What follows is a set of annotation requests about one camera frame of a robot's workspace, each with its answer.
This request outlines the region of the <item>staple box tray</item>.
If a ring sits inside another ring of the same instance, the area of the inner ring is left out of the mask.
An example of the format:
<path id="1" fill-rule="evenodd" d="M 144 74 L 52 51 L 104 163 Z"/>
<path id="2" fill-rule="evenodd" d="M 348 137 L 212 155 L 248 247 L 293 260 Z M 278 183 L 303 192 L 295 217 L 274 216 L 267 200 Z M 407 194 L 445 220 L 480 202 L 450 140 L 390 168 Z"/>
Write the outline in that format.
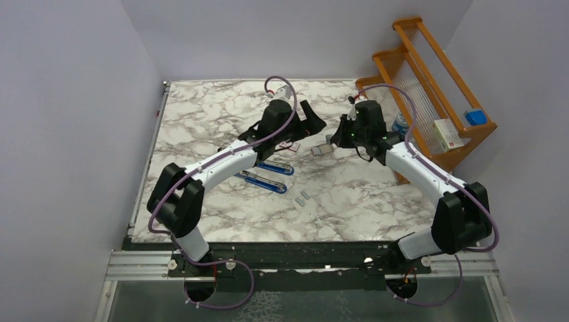
<path id="1" fill-rule="evenodd" d="M 331 144 L 319 144 L 311 148 L 311 152 L 314 156 L 322 156 L 325 154 L 332 153 L 334 151 L 334 146 Z"/>

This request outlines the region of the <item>blue black stapler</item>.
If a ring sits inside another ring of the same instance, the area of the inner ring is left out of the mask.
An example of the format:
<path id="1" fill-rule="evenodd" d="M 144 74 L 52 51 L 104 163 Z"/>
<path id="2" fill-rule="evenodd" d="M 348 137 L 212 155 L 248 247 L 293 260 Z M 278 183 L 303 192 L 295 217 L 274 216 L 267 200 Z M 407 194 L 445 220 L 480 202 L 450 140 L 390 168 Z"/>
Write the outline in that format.
<path id="1" fill-rule="evenodd" d="M 287 176 L 291 176 L 295 173 L 295 169 L 291 165 L 269 160 L 258 162 L 256 167 Z"/>

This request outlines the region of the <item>red white staple box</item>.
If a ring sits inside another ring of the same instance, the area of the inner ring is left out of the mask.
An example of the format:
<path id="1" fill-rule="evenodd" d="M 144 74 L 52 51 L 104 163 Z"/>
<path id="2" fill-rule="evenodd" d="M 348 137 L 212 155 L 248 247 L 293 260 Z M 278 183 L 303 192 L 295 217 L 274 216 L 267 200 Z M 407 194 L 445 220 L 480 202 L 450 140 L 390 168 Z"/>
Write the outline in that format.
<path id="1" fill-rule="evenodd" d="M 279 144 L 280 149 L 296 152 L 300 147 L 299 142 L 282 142 Z"/>

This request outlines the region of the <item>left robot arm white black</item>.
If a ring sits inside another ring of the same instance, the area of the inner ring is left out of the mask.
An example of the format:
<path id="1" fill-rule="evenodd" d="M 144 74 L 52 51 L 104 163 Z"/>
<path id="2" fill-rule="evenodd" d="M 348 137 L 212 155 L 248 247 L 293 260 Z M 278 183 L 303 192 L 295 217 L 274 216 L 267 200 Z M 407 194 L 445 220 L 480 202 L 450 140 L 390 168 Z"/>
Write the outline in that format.
<path id="1" fill-rule="evenodd" d="M 198 228 L 205 194 L 233 175 L 265 161 L 280 143 L 297 142 L 325 128 L 326 123 L 307 101 L 301 101 L 300 106 L 304 119 L 285 100 L 273 99 L 261 120 L 228 147 L 189 166 L 170 163 L 163 168 L 146 208 L 151 219 L 165 226 L 165 233 L 186 254 L 185 266 L 194 275 L 205 274 L 211 266 L 209 244 Z"/>

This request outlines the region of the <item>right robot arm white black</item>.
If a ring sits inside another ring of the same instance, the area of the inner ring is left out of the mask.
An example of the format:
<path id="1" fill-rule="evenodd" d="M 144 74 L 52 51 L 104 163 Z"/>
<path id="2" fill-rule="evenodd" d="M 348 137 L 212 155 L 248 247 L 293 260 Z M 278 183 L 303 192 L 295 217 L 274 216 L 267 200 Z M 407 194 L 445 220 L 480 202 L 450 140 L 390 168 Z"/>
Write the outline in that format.
<path id="1" fill-rule="evenodd" d="M 350 112 L 340 117 L 332 144 L 364 149 L 364 160 L 376 160 L 401 174 L 435 206 L 430 227 L 389 244 L 386 262 L 392 271 L 403 273 L 418 258 L 452 255 L 491 235 L 493 225 L 483 185 L 452 176 L 405 141 L 403 134 L 388 131 L 376 101 L 356 101 L 353 97 L 348 101 Z"/>

